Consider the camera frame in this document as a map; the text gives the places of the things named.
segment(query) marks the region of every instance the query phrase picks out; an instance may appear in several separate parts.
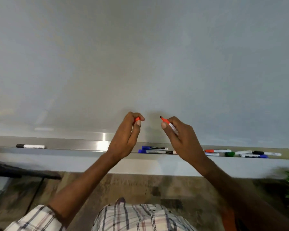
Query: person's right hand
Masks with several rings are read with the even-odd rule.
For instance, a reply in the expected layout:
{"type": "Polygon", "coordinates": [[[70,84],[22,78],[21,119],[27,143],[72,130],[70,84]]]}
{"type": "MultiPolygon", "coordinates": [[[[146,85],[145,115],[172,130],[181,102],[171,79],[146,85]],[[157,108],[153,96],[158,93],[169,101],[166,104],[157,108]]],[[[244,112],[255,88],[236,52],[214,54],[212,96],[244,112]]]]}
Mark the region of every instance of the person's right hand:
{"type": "Polygon", "coordinates": [[[190,163],[199,171],[200,166],[204,162],[207,162],[208,157],[205,155],[193,128],[181,122],[177,117],[171,117],[168,120],[179,132],[177,136],[166,122],[161,123],[161,127],[170,139],[174,150],[183,160],[190,163]]]}

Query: white checkered shirt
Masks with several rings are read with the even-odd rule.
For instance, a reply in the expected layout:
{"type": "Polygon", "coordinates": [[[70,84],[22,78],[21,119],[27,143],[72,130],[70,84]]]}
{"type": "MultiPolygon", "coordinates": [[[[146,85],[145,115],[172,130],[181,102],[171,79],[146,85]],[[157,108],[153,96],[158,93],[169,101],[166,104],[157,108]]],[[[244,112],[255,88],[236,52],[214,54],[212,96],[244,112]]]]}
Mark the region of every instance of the white checkered shirt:
{"type": "MultiPolygon", "coordinates": [[[[183,217],[161,205],[120,203],[105,206],[97,215],[91,231],[196,231],[183,217]]],[[[11,223],[5,231],[65,231],[54,212],[39,205],[26,216],[11,223]]]]}

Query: brown floor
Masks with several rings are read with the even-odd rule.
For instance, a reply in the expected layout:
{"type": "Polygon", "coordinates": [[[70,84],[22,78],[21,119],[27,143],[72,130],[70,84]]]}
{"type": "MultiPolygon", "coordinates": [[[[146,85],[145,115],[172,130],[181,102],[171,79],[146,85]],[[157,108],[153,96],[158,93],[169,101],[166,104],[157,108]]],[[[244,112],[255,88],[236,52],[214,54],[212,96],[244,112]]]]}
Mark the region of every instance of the brown floor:
{"type": "MultiPolygon", "coordinates": [[[[46,204],[53,195],[71,183],[79,173],[62,172],[63,178],[45,180],[31,209],[46,204]]],[[[12,221],[20,219],[34,195],[39,178],[23,177],[13,179],[8,189],[0,196],[0,228],[6,228],[12,221]]],[[[239,180],[249,189],[257,191],[266,201],[289,216],[282,199],[274,190],[269,193],[267,185],[279,182],[260,180],[239,180]]],[[[220,209],[225,202],[206,179],[202,177],[107,174],[85,205],[78,212],[69,230],[89,231],[100,209],[118,198],[124,197],[130,204],[161,204],[173,213],[183,216],[199,231],[222,231],[220,209]]]]}

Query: hand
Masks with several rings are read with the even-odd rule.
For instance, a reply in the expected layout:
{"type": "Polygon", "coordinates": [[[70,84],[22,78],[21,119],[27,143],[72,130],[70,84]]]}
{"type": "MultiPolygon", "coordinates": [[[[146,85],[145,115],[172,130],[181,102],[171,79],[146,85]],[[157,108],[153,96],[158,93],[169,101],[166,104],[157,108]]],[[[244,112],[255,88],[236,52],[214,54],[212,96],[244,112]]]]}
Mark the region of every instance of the hand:
{"type": "Polygon", "coordinates": [[[121,160],[128,156],[137,142],[141,121],[144,121],[144,119],[145,118],[140,113],[129,112],[124,117],[115,136],[109,144],[107,153],[117,160],[121,160]],[[137,117],[140,117],[140,120],[134,123],[134,119],[137,117]]]}
{"type": "Polygon", "coordinates": [[[205,155],[193,128],[190,125],[184,124],[176,117],[171,117],[168,120],[179,132],[177,136],[166,122],[161,123],[161,127],[170,139],[174,150],[183,160],[190,163],[200,172],[201,165],[207,162],[208,157],[205,155]]]}

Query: rolled-up sleeve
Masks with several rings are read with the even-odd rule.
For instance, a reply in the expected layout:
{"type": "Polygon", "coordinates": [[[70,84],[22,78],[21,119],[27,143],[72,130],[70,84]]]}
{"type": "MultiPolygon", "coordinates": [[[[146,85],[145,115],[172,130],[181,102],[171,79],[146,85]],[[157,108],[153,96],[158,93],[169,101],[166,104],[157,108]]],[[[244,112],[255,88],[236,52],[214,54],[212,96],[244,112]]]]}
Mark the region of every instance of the rolled-up sleeve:
{"type": "Polygon", "coordinates": [[[18,221],[12,222],[5,231],[65,231],[54,212],[39,205],[18,221]]]}

